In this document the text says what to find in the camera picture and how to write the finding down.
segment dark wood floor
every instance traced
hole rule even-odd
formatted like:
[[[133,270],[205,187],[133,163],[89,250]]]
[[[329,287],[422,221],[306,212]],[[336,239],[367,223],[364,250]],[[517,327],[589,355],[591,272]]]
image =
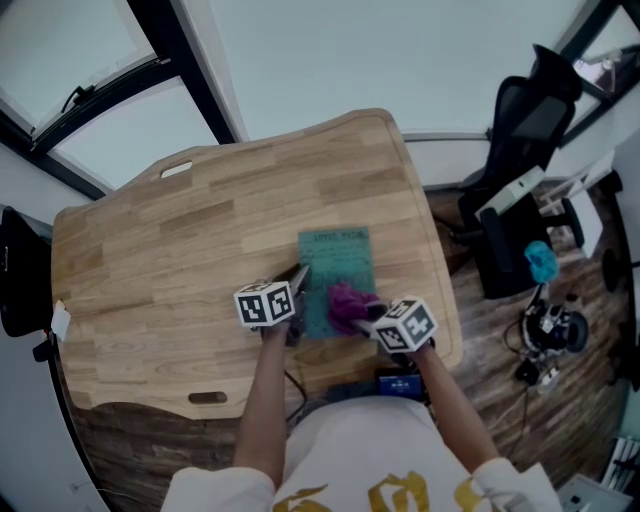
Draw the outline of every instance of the dark wood floor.
[[[432,210],[446,220],[458,220],[458,194],[429,193]],[[590,324],[585,352],[559,359],[558,386],[548,395],[530,394],[524,437],[512,460],[525,468],[539,461],[554,485],[574,473],[599,478],[615,433],[624,397],[624,385],[607,384],[611,369],[607,352],[619,339],[619,324],[629,318],[628,296],[621,285],[610,294],[600,271],[604,249],[619,251],[611,212],[596,192],[594,199],[605,225],[603,239],[591,260],[561,268],[551,287],[551,298],[562,302],[567,293],[580,296],[577,307]],[[460,266],[462,252],[440,231],[450,271]],[[560,255],[570,243],[554,240]],[[501,338],[505,327],[516,320],[530,294],[498,301],[485,300],[475,264],[469,261],[453,275],[454,292],[464,337],[464,358],[453,371],[460,385],[492,425],[517,400],[523,387],[513,378],[520,360],[509,352]],[[510,343],[520,343],[517,329]],[[69,408],[78,435],[102,487],[149,502],[144,505],[112,495],[123,511],[160,508],[172,475],[185,466],[218,469],[231,462],[238,420],[191,421],[171,413],[133,404],[108,404],[86,411]],[[518,438],[522,420],[521,402],[491,433],[503,454]]]

